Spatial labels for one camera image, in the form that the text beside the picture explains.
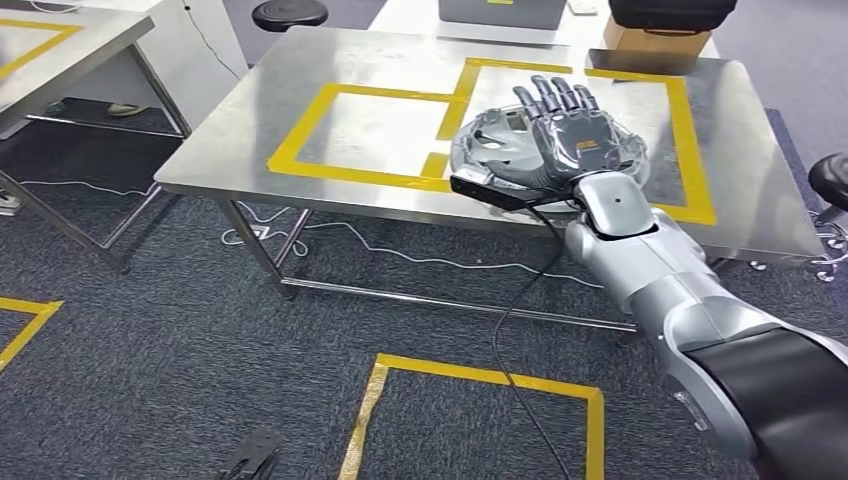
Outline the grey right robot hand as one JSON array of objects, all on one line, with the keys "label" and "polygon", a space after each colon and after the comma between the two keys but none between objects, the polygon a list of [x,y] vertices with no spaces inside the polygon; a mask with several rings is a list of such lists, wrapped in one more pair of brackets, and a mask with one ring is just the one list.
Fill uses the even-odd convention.
[{"label": "grey right robot hand", "polygon": [[614,171],[622,163],[620,140],[591,91],[561,77],[531,77],[539,96],[522,86],[513,93],[524,108],[529,132],[542,164],[533,170],[502,173],[501,178],[529,188],[562,188],[594,171]]}]

